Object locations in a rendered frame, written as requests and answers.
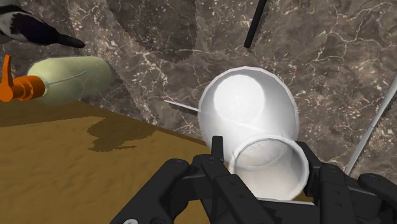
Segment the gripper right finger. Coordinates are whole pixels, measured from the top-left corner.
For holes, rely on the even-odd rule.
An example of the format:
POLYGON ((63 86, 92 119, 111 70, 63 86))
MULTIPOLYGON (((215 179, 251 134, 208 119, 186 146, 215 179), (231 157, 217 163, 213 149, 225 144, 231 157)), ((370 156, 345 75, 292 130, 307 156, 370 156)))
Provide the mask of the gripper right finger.
POLYGON ((358 179, 336 165, 321 162, 304 142, 309 161, 304 193, 320 208, 320 224, 397 224, 397 185, 373 173, 358 179))

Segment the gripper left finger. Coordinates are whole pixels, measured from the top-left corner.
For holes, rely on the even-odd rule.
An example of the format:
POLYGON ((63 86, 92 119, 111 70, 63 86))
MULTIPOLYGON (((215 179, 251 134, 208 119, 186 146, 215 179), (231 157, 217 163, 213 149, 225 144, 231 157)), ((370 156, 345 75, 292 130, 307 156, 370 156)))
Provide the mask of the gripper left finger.
POLYGON ((191 200, 202 201, 211 224, 275 224, 236 174, 223 165, 223 138, 212 137, 211 153, 166 161, 110 224, 174 224, 191 200))

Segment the white cup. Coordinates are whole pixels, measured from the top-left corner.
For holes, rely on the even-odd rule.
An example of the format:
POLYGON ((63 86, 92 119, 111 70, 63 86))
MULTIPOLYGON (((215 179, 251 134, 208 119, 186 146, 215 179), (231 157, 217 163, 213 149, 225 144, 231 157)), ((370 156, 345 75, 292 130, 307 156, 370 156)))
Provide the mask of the white cup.
POLYGON ((309 162, 302 148, 274 134, 242 142, 233 150, 228 170, 259 199, 293 200, 309 178, 309 162))

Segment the long white rod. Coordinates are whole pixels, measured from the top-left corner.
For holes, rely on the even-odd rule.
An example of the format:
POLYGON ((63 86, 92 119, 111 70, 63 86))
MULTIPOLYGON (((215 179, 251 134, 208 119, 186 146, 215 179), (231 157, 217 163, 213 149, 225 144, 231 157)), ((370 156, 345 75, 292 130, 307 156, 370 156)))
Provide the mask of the long white rod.
POLYGON ((385 110, 387 109, 388 105, 390 104, 390 102, 392 101, 392 99, 396 93, 397 93, 397 75, 396 75, 395 79, 393 80, 392 84, 390 85, 389 90, 388 90, 387 94, 385 95, 384 100, 382 101, 378 112, 375 114, 374 118, 372 119, 371 124, 369 125, 365 134, 362 136, 360 142, 358 143, 357 147, 353 151, 351 158, 344 169, 344 173, 346 175, 350 175, 352 168, 354 167, 359 156, 361 155, 361 152, 363 151, 370 136, 372 135, 374 128, 376 127, 377 123, 381 119, 382 115, 384 114, 385 110))

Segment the white bowl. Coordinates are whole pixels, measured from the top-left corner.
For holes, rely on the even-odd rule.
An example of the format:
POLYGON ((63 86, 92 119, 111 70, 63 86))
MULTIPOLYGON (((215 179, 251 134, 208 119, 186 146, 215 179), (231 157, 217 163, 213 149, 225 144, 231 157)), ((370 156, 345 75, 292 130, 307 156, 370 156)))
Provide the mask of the white bowl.
POLYGON ((258 67, 237 67, 215 77, 199 100, 198 122, 208 147, 213 136, 223 138, 226 162, 254 136, 296 140, 299 133, 298 109, 289 88, 258 67))

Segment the thin white stick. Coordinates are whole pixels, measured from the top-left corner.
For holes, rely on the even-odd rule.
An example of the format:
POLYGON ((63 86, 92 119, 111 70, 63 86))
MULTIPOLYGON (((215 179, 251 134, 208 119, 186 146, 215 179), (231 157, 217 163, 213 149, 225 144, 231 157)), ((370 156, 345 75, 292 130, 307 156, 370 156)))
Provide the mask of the thin white stick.
POLYGON ((190 110, 190 111, 199 112, 199 109, 198 109, 198 108, 194 108, 194 107, 191 107, 191 106, 187 106, 187 105, 185 105, 185 104, 181 104, 181 103, 174 102, 174 101, 168 101, 168 100, 164 100, 164 102, 169 103, 169 104, 172 104, 172 105, 175 105, 175 106, 178 106, 178 107, 181 107, 181 108, 188 109, 188 110, 190 110))

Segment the black rod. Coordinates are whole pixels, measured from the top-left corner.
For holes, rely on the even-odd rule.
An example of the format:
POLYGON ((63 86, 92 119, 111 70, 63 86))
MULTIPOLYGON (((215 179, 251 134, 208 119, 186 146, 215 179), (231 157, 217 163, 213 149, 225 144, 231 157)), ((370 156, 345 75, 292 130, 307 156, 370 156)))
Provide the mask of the black rod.
POLYGON ((253 42, 254 35, 259 26, 261 16, 263 15, 263 11, 265 9, 265 5, 267 0, 258 0, 258 4, 253 15, 253 19, 251 21, 251 25, 249 26, 249 30, 247 32, 246 39, 244 41, 244 48, 250 48, 253 42))

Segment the green spray bottle orange nozzle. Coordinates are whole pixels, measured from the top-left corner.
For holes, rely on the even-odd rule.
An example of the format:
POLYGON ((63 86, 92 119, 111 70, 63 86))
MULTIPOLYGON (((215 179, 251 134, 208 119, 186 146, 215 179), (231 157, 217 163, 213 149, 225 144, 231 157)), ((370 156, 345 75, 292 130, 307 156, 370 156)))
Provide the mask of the green spray bottle orange nozzle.
POLYGON ((12 77, 11 56, 4 57, 0 101, 38 101, 60 106, 95 95, 113 80, 111 66, 100 57, 52 57, 37 61, 25 76, 12 77))

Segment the black and white bird figure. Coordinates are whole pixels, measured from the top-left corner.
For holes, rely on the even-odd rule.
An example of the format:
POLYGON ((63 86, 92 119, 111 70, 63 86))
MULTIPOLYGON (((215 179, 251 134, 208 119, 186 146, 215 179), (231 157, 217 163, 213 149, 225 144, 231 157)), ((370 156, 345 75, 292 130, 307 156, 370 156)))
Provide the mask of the black and white bird figure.
POLYGON ((81 40, 60 33, 44 20, 22 9, 18 0, 0 0, 0 43, 11 40, 47 46, 84 48, 81 40))

